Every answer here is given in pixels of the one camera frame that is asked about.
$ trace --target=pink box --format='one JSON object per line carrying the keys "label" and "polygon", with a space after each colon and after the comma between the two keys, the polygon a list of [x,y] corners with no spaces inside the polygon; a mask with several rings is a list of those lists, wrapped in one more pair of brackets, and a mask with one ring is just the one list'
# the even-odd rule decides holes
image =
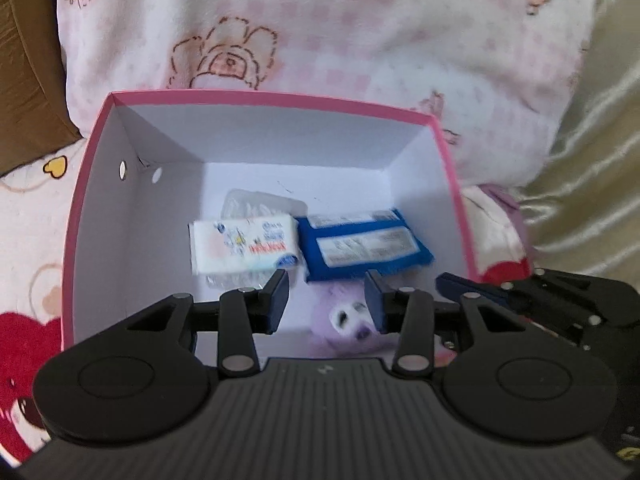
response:
{"label": "pink box", "polygon": [[[310,214],[397,207],[441,272],[477,277],[453,164],[436,119],[380,105],[256,91],[110,94],[73,197],[63,268],[65,348],[176,292],[220,291],[191,273],[187,225],[220,216],[233,188],[298,200]],[[258,353],[295,356],[316,290],[296,280]],[[215,334],[196,355],[215,362]]]}

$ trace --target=white label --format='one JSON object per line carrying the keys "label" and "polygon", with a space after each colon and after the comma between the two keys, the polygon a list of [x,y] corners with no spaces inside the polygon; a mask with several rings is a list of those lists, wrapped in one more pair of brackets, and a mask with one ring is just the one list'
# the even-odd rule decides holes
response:
{"label": "white label", "polygon": [[313,229],[346,224],[366,224],[368,222],[380,222],[383,220],[399,220],[398,216],[389,210],[348,215],[309,215],[307,219]]}
{"label": "white label", "polygon": [[389,262],[418,252],[414,236],[406,227],[318,238],[318,247],[327,267]]}

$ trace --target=red cartoon bear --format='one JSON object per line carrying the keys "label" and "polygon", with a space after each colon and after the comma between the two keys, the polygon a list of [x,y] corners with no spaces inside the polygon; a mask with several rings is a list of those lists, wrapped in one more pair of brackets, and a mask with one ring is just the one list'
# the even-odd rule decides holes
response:
{"label": "red cartoon bear", "polygon": [[49,440],[31,387],[60,343],[60,319],[43,325],[15,312],[0,314],[0,450],[14,465]]}

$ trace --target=plush toy nose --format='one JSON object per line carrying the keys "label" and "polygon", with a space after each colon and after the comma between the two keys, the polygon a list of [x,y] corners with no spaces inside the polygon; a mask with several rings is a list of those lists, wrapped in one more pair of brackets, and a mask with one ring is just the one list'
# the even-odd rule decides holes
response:
{"label": "plush toy nose", "polygon": [[20,397],[18,399],[18,406],[29,424],[36,428],[40,428],[41,430],[45,429],[40,413],[38,412],[36,404],[33,402],[31,397]]}

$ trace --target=blue package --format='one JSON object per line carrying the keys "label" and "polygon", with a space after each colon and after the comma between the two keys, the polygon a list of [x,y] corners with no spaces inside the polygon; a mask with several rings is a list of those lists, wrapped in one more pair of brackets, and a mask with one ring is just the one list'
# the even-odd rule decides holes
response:
{"label": "blue package", "polygon": [[296,220],[308,282],[354,280],[368,270],[396,274],[433,261],[397,209]]}

